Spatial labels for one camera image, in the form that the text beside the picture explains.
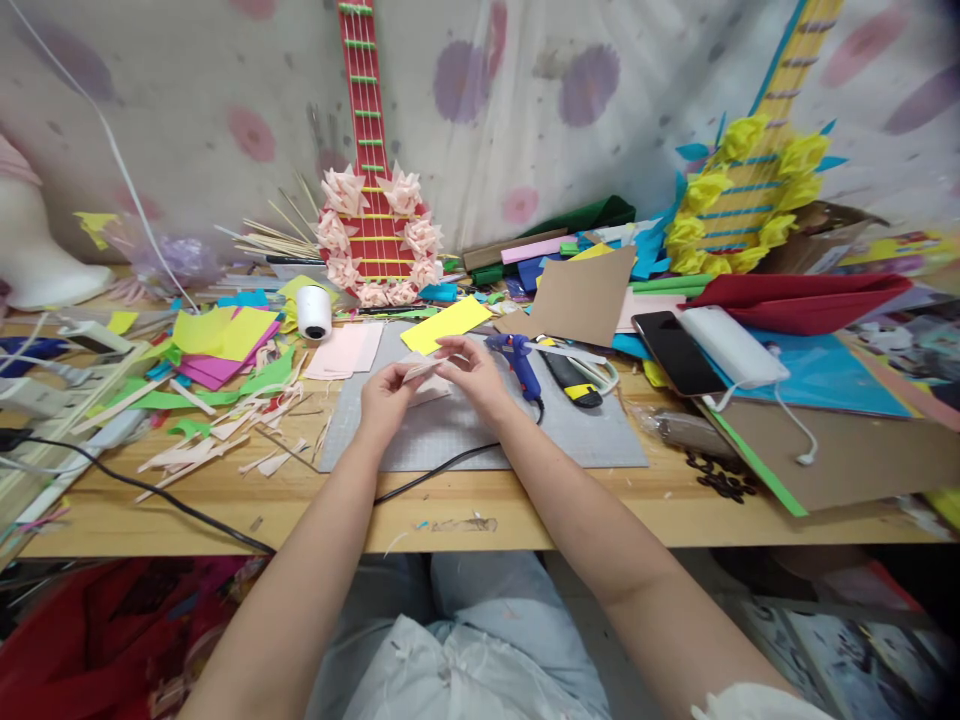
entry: black power cord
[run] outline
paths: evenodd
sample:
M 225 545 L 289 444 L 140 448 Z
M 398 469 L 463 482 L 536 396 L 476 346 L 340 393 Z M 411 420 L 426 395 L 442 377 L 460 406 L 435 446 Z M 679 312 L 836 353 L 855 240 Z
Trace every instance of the black power cord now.
M 106 465 L 104 465 L 102 462 L 100 462 L 100 460 L 98 460 L 98 459 L 95 458 L 93 455 L 91 455 L 91 454 L 88 453 L 86 450 L 84 450 L 82 447 L 79 447 L 79 446 L 77 446 L 77 445 L 72 445 L 71 443 L 60 442 L 60 441 L 58 441 L 58 440 L 47 440 L 46 438 L 38 438 L 38 437 L 33 437 L 33 436 L 30 436 L 30 437 L 21 437 L 21 438 L 18 438 L 18 440 L 19 440 L 20 442 L 38 442 L 38 443 L 42 443 L 42 444 L 44 444 L 44 445 L 56 445 L 57 447 L 69 448 L 70 450 L 73 450 L 74 452 L 78 452 L 78 453 L 80 453 L 81 455 L 83 455 L 87 460 L 89 460 L 90 462 L 92 462 L 94 465 L 96 465 L 96 466 L 97 466 L 98 468 L 100 468 L 105 474 L 109 475 L 109 476 L 112 477 L 114 480 L 119 480 L 120 482 L 126 483 L 127 485 L 133 485 L 134 487 L 138 487 L 138 488 L 140 488 L 141 490 L 149 490 L 150 492 L 154 493 L 155 495 L 159 495 L 160 497 L 162 497 L 162 498 L 163 498 L 164 500 L 166 500 L 168 503 L 170 503 L 171 505 L 173 505 L 177 510 L 180 510 L 181 512 L 186 513 L 187 515 L 189 515 L 189 516 L 192 517 L 192 518 L 196 518 L 197 520 L 199 520 L 199 521 L 202 522 L 202 523 L 206 523 L 207 525 L 209 525 L 209 526 L 212 527 L 212 528 L 216 528 L 217 530 L 219 530 L 219 531 L 222 532 L 222 533 L 226 533 L 227 535 L 229 535 L 230 537 L 232 537 L 234 540 L 238 540 L 238 541 L 242 542 L 244 545 L 249 545 L 249 546 L 252 547 L 254 550 L 258 550 L 258 551 L 264 553 L 265 555 L 276 555 L 276 554 L 277 554 L 277 551 L 274 550 L 274 549 L 273 549 L 272 547 L 270 547 L 269 545 L 267 545 L 266 543 L 262 543 L 262 542 L 260 542 L 259 540 L 255 540 L 254 538 L 250 537 L 249 535 L 244 535 L 244 534 L 243 534 L 242 532 L 240 532 L 239 530 L 233 529 L 233 528 L 230 527 L 229 525 L 226 525 L 226 524 L 220 522 L 219 520 L 216 520 L 216 519 L 210 517 L 210 516 L 207 515 L 206 513 L 202 513 L 202 512 L 200 512 L 199 510 L 194 510 L 192 507 L 190 507 L 189 505 L 187 505 L 187 504 L 184 503 L 184 502 L 181 502 L 180 500 L 178 500 L 177 498 L 175 498 L 173 495 L 171 495 L 170 493 L 168 493 L 166 490 L 163 490 L 163 489 L 161 489 L 161 488 L 158 488 L 158 487 L 156 487 L 156 486 L 154 486 L 154 485 L 150 485 L 149 483 L 141 482 L 140 480 L 134 480 L 133 478 L 127 477 L 126 475 L 121 475 L 120 473 L 114 472 L 113 470 L 111 470 L 110 468 L 108 468 Z
M 540 409 L 540 417 L 537 418 L 537 425 L 539 425 L 540 423 L 543 422 L 543 412 L 544 412 L 543 398 L 536 398 L 534 402 L 537 403 L 537 407 Z M 489 445 L 481 445 L 480 447 L 471 448 L 470 450 L 464 450 L 459 455 L 454 455 L 452 458 L 447 460 L 442 465 L 438 465 L 430 472 L 424 473 L 423 475 L 416 478 L 415 480 L 411 480 L 406 485 L 401 485 L 400 487 L 394 490 L 391 490 L 388 493 L 384 493 L 383 495 L 381 495 L 380 497 L 378 497 L 376 500 L 373 501 L 373 505 L 374 507 L 376 507 L 377 505 L 381 505 L 385 503 L 387 500 L 395 498 L 397 495 L 403 495 L 403 493 L 405 493 L 407 490 L 410 490 L 411 488 L 416 487 L 417 485 L 422 483 L 424 480 L 429 480 L 430 478 L 435 477 L 436 475 L 439 475 L 440 473 L 445 471 L 447 468 L 449 468 L 452 465 L 456 465 L 458 462 L 460 462 L 464 458 L 470 457 L 471 455 L 476 455 L 477 453 L 484 452 L 485 450 L 491 450 L 495 447 L 500 447 L 500 443 L 495 442 L 495 443 L 490 443 Z

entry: white thread spool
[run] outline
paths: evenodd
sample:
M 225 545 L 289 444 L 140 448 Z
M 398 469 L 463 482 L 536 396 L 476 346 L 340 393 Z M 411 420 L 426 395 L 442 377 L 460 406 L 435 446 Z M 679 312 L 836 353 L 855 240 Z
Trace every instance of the white thread spool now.
M 297 325 L 310 340 L 323 340 L 333 327 L 330 295 L 322 287 L 307 285 L 297 290 Z

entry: desk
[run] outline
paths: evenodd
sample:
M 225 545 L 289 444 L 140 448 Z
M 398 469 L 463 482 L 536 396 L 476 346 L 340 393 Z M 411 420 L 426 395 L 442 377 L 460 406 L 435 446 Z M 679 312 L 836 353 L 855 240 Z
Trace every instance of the desk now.
M 96 306 L 108 307 L 97 300 Z M 4 329 L 23 334 L 24 326 Z M 627 402 L 644 407 L 674 406 L 665 392 L 651 388 L 642 373 L 632 374 L 632 363 L 618 359 L 621 386 Z M 336 405 L 339 383 L 325 396 L 327 383 L 305 382 L 313 396 L 295 412 L 323 408 L 323 414 L 287 417 L 281 428 L 289 444 L 300 437 L 316 439 L 323 421 Z M 611 396 L 606 402 L 616 402 Z M 134 475 L 148 457 L 170 446 L 166 434 L 178 417 L 206 419 L 199 411 L 174 411 L 171 419 L 143 440 L 105 453 L 101 459 L 117 472 Z M 679 450 L 634 428 L 650 460 L 649 468 L 611 468 L 590 473 L 611 490 L 668 547 L 755 545 L 828 545 L 844 543 L 924 543 L 937 538 L 921 530 L 892 501 L 865 503 L 793 518 L 767 492 L 745 498 L 744 505 L 721 498 L 695 480 Z M 246 445 L 171 486 L 181 500 L 218 520 L 279 547 L 324 482 L 325 475 L 310 472 L 288 460 L 273 477 L 256 470 L 241 477 L 237 468 L 274 449 L 256 433 Z M 416 473 L 389 473 L 380 478 L 378 494 L 397 487 Z M 148 471 L 142 479 L 159 480 Z M 143 555 L 239 554 L 245 549 L 152 498 L 133 505 L 139 491 L 122 485 L 97 469 L 88 471 L 70 490 L 72 505 L 64 518 L 67 527 L 34 537 L 20 553 L 40 557 L 129 557 Z M 480 513 L 495 518 L 495 532 L 432 532 L 418 530 L 428 521 L 467 520 Z M 251 527 L 259 521 L 255 532 Z M 552 547 L 523 488 L 511 471 L 448 472 L 376 508 L 366 550 L 384 552 L 452 550 L 547 549 Z

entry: red folder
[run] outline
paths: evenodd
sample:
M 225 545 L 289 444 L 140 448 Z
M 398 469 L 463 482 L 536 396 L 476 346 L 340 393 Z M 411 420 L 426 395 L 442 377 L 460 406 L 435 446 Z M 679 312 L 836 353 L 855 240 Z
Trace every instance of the red folder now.
M 719 305 L 744 325 L 826 335 L 913 286 L 900 275 L 720 275 L 681 307 Z

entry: black smartphone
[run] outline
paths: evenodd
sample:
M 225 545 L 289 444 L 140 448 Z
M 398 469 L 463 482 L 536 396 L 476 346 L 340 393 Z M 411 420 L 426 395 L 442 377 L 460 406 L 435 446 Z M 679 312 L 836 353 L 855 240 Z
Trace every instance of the black smartphone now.
M 669 311 L 633 316 L 633 326 L 678 395 L 698 397 L 726 391 L 700 346 Z

